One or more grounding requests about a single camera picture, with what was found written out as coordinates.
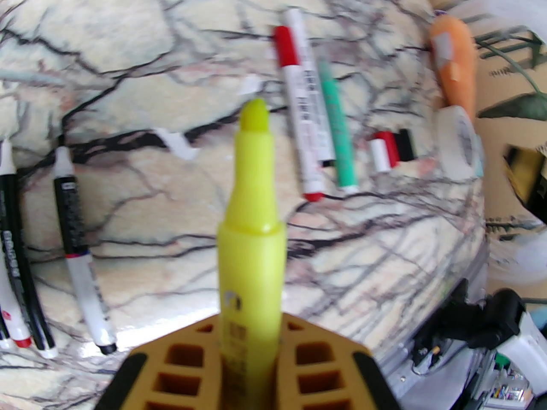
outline orange object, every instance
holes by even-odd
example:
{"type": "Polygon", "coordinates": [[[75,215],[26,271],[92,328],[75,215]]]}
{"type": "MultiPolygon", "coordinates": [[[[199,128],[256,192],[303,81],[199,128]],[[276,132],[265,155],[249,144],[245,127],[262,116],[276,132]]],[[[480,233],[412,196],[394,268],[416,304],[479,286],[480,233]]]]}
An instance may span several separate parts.
{"type": "MultiPolygon", "coordinates": [[[[211,316],[133,349],[95,410],[222,410],[218,332],[211,316]]],[[[276,375],[277,410],[400,410],[366,348],[286,313],[276,375]]]]}
{"type": "Polygon", "coordinates": [[[440,15],[433,21],[429,36],[448,104],[463,107],[474,123],[477,52],[469,27],[451,15],[440,15]]]}

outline green marker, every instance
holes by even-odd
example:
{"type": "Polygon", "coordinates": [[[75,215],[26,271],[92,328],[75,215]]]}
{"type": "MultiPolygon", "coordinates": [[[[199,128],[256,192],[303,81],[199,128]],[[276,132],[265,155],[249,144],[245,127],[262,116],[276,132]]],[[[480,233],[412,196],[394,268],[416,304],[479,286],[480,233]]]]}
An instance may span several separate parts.
{"type": "Polygon", "coordinates": [[[319,60],[319,78],[325,98],[326,113],[329,116],[334,153],[336,154],[336,172],[338,174],[338,187],[346,194],[357,193],[357,177],[353,168],[353,145],[350,131],[347,127],[346,115],[342,111],[342,105],[338,98],[336,80],[334,80],[329,63],[319,60]]]}

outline yellow highlighter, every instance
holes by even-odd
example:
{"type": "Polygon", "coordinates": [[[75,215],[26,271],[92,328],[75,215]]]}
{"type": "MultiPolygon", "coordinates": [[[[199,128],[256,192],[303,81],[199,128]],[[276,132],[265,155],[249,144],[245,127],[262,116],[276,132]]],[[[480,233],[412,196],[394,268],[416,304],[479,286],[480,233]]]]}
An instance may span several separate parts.
{"type": "Polygon", "coordinates": [[[224,409],[267,410],[275,400],[287,229],[277,210],[274,136],[262,99],[241,112],[234,189],[217,246],[224,409]]]}

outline red marker cap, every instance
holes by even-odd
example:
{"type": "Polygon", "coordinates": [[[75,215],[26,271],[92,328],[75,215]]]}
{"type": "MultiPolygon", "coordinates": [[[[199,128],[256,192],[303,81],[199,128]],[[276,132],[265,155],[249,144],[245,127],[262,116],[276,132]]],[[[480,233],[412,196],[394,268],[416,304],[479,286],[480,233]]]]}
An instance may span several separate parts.
{"type": "Polygon", "coordinates": [[[273,30],[273,41],[277,49],[279,66],[300,65],[298,62],[297,49],[294,47],[291,30],[287,26],[277,26],[273,30]]]}
{"type": "Polygon", "coordinates": [[[389,165],[393,168],[400,162],[399,150],[397,149],[397,143],[395,142],[395,135],[388,131],[381,131],[376,133],[374,138],[381,138],[385,141],[387,147],[387,156],[389,157],[389,165]]]}
{"type": "Polygon", "coordinates": [[[323,198],[323,193],[305,193],[304,197],[308,202],[318,202],[323,198]]]}
{"type": "Polygon", "coordinates": [[[30,337],[25,340],[14,340],[14,342],[19,348],[28,348],[32,345],[32,339],[30,337]]]}

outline marble table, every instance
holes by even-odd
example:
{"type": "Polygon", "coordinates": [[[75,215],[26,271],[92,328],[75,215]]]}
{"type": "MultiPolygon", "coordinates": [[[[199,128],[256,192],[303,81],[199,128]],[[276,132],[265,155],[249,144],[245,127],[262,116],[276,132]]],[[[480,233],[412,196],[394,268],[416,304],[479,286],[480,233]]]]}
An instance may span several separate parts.
{"type": "Polygon", "coordinates": [[[286,311],[381,357],[482,242],[480,180],[452,182],[436,162],[427,0],[0,0],[0,11],[0,135],[16,148],[29,254],[60,348],[52,361],[31,350],[0,355],[2,410],[93,408],[128,350],[218,311],[215,227],[232,185],[238,111],[253,92],[277,136],[286,311]],[[299,193],[271,41],[288,5],[305,10],[339,80],[361,189],[347,199],[330,170],[321,203],[299,193]],[[414,133],[420,159],[376,174],[366,140],[399,127],[414,133]],[[179,156],[156,128],[197,150],[179,156]],[[61,129],[118,331],[111,357],[90,340],[59,260],[51,148],[61,129]]]}

